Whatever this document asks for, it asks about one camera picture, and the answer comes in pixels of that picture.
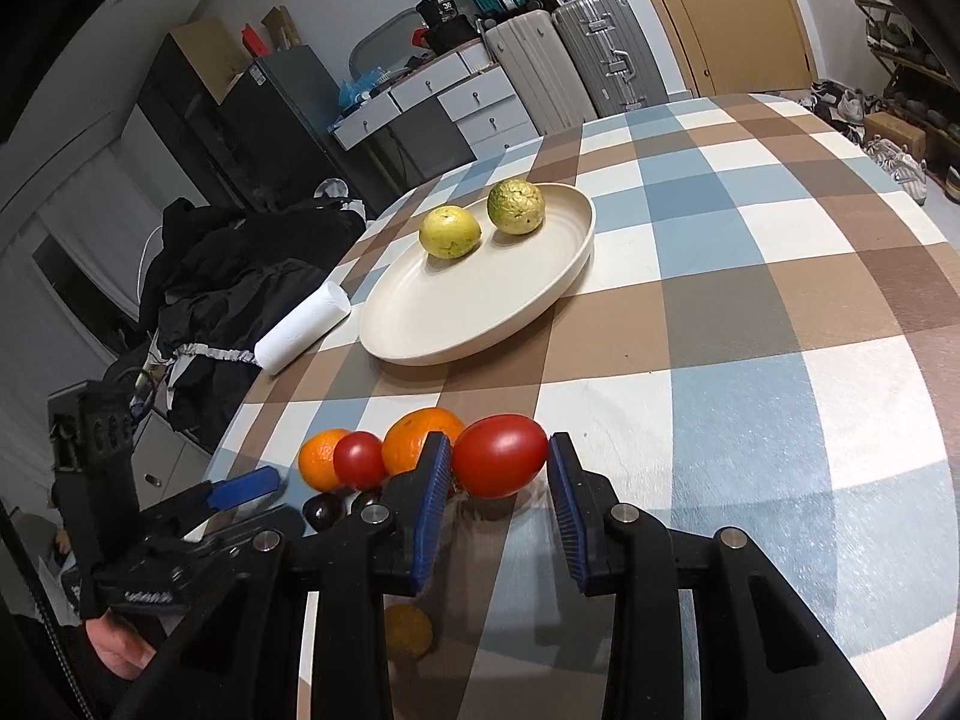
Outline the person's left hand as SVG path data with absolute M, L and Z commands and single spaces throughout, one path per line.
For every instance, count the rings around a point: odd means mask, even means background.
M 110 611 L 96 619 L 87 619 L 83 628 L 99 660 L 119 678 L 127 681 L 139 678 L 155 656 L 155 647 Z

